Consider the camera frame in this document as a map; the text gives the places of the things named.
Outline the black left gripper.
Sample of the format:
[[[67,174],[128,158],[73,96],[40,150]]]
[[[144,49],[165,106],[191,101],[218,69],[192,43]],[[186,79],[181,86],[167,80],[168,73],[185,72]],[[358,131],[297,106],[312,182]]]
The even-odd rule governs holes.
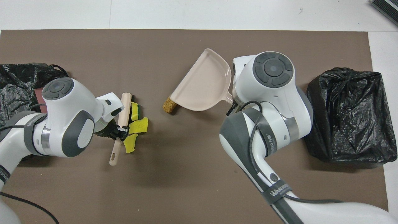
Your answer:
[[[94,132],[95,135],[100,137],[107,137],[124,141],[126,134],[129,132],[129,126],[118,126],[115,121],[110,121],[104,129]]]

